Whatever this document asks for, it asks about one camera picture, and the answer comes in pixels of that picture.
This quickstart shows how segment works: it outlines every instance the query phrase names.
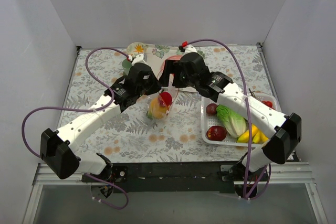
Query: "white tray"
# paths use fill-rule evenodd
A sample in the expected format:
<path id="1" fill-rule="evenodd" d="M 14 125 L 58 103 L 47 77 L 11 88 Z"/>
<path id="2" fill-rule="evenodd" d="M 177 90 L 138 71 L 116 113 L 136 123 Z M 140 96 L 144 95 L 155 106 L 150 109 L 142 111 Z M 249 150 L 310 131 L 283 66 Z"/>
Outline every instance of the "white tray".
<path id="1" fill-rule="evenodd" d="M 281 111 L 280 105 L 278 101 L 275 99 L 275 97 L 265 94 L 265 93 L 260 93 L 260 92 L 255 92 L 255 96 L 262 100 L 262 101 L 270 101 L 273 103 L 273 108 L 277 111 Z M 217 115 L 208 115 L 205 112 L 206 107 L 210 104 L 214 103 L 212 100 L 209 98 L 204 98 L 202 97 L 201 100 L 201 128 L 202 128 L 202 138 L 203 140 L 208 143 L 208 144 L 216 144 L 216 145 L 230 145 L 230 146 L 241 146 L 241 147 L 247 147 L 248 144 L 242 144 L 242 143 L 237 143 L 237 139 L 230 136 L 227 134 L 226 138 L 223 141 L 211 141 L 206 137 L 206 132 L 211 126 L 223 126 Z M 257 147 L 260 144 L 252 144 L 252 147 Z"/>

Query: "metal frame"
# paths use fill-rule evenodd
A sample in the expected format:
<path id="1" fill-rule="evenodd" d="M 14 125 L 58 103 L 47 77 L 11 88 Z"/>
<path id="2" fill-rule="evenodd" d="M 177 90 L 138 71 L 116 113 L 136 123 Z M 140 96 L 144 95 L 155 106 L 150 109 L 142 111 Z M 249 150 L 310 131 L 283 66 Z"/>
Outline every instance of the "metal frame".
<path id="1" fill-rule="evenodd" d="M 270 78 L 269 70 L 265 61 L 265 56 L 262 51 L 262 45 L 257 44 L 258 52 L 262 58 L 262 64 L 264 65 L 266 75 L 271 86 L 272 93 L 276 99 L 278 99 L 275 87 Z M 73 80 L 74 70 L 80 54 L 80 48 L 78 49 L 78 54 L 75 60 L 75 64 L 71 73 L 71 78 L 69 80 L 69 86 L 66 92 L 66 97 L 64 100 L 64 106 L 67 103 L 68 95 L 70 92 L 70 86 Z M 61 125 L 61 119 L 63 112 L 60 115 L 58 122 L 58 127 Z M 41 197 L 41 192 L 43 185 L 104 185 L 103 183 L 83 183 L 81 182 L 82 174 L 75 173 L 67 179 L 60 180 L 55 173 L 45 164 L 40 164 L 36 172 L 36 176 L 33 183 L 32 192 L 28 202 L 27 210 L 24 216 L 23 223 L 33 223 L 35 214 L 37 212 L 38 203 Z M 242 184 L 243 182 L 235 182 L 236 185 Z M 316 216 L 317 222 L 321 224 L 328 223 L 326 215 L 323 211 L 323 207 L 316 190 L 316 185 L 312 177 L 312 172 L 308 163 L 305 162 L 288 162 L 284 165 L 272 164 L 272 176 L 270 179 L 271 184 L 305 184 L 307 192 L 312 204 L 314 214 Z"/>

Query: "wall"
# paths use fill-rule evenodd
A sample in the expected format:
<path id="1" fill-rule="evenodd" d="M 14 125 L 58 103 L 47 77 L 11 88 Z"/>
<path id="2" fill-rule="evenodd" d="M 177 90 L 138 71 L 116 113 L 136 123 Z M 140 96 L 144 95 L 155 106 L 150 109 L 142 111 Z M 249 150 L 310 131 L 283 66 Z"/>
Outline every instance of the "wall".
<path id="1" fill-rule="evenodd" d="M 83 47 L 141 41 L 179 45 L 205 37 L 265 40 L 285 0 L 51 0 L 72 41 Z"/>
<path id="2" fill-rule="evenodd" d="M 336 223 L 336 0 L 286 0 L 265 41 L 281 107 L 302 117 L 309 161 L 329 223 Z"/>
<path id="3" fill-rule="evenodd" d="M 21 223 L 39 159 L 25 148 L 23 117 L 43 105 L 62 105 L 76 48 L 50 0 L 0 0 L 0 223 Z M 40 134 L 55 129 L 59 113 L 27 124 L 39 152 Z"/>

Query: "green cup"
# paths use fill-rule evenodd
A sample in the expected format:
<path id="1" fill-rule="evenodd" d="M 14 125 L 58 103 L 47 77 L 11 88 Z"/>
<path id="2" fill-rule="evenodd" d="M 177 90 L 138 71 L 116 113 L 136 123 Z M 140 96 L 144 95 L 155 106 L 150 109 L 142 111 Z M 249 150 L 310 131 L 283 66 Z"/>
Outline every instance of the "green cup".
<path id="1" fill-rule="evenodd" d="M 122 65 L 122 68 L 124 69 L 124 73 L 128 75 L 128 73 L 130 72 L 132 63 L 129 62 L 128 60 L 123 60 L 121 65 Z"/>

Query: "gray floor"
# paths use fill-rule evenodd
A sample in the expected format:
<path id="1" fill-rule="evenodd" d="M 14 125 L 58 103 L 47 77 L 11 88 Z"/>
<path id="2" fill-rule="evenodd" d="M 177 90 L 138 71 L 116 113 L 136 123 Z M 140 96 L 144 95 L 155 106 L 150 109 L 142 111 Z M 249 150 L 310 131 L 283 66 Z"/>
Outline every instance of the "gray floor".
<path id="1" fill-rule="evenodd" d="M 250 203 L 206 191 L 129 197 L 118 211 L 93 201 L 90 186 L 44 186 L 34 223 L 317 223 L 304 184 L 270 185 Z M 111 199 L 124 204 L 122 194 Z"/>

